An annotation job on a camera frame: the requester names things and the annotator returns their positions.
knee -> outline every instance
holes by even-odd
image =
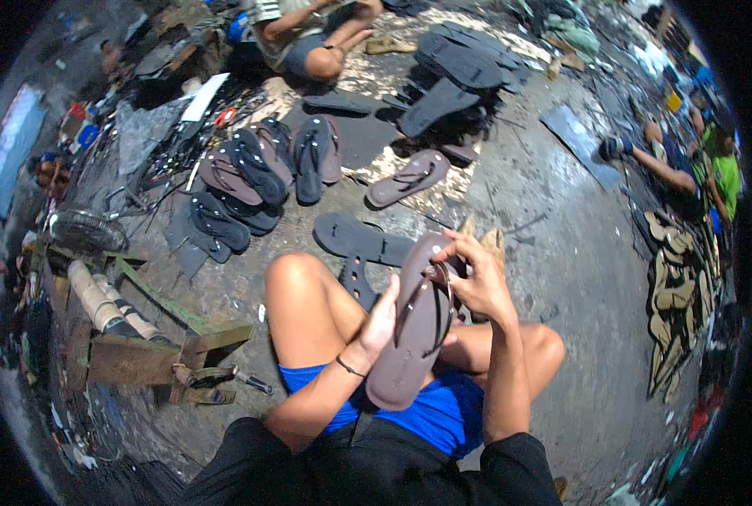
[[[649,144],[654,141],[657,141],[660,144],[663,143],[663,131],[660,130],[657,123],[654,123],[653,121],[643,127],[643,136],[645,137],[645,141]]]
[[[336,81],[341,72],[342,64],[326,48],[314,48],[306,56],[306,73],[314,80]]]
[[[536,336],[542,356],[551,363],[561,365],[564,359],[564,342],[561,336],[555,330],[542,324],[537,324]]]
[[[272,285],[293,286],[299,281],[305,281],[312,274],[318,272],[320,260],[309,253],[287,253],[276,258],[267,268],[264,282],[267,288]]]

black bracelet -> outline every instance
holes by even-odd
[[[346,371],[350,372],[351,374],[356,374],[357,376],[359,376],[361,378],[365,377],[364,374],[360,374],[360,373],[354,371],[353,369],[351,369],[350,367],[348,367],[347,365],[345,365],[339,355],[336,356],[336,362],[338,364],[340,364],[343,369],[345,369]]]

white paper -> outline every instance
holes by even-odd
[[[196,92],[196,97],[188,108],[185,109],[185,112],[182,113],[182,121],[202,121],[202,116],[204,115],[204,111],[208,109],[210,100],[213,100],[216,92],[219,91],[219,88],[227,80],[228,76],[229,72],[210,77],[208,82],[199,88],[199,91]]]

green shirt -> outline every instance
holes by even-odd
[[[719,149],[716,143],[714,132],[716,125],[708,125],[705,134],[702,135],[702,149],[710,158],[711,168],[713,169],[716,180],[716,188],[719,196],[725,202],[727,214],[732,220],[735,216],[735,197],[741,189],[741,176],[739,175],[739,165],[735,161],[735,154],[730,153],[728,156],[719,156]]]

wrist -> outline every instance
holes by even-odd
[[[371,370],[371,367],[373,367],[373,364],[376,363],[376,359],[379,358],[380,352],[381,350],[379,352],[368,350],[362,345],[359,339],[354,339],[342,350],[340,358],[354,371],[360,374],[367,374]]]

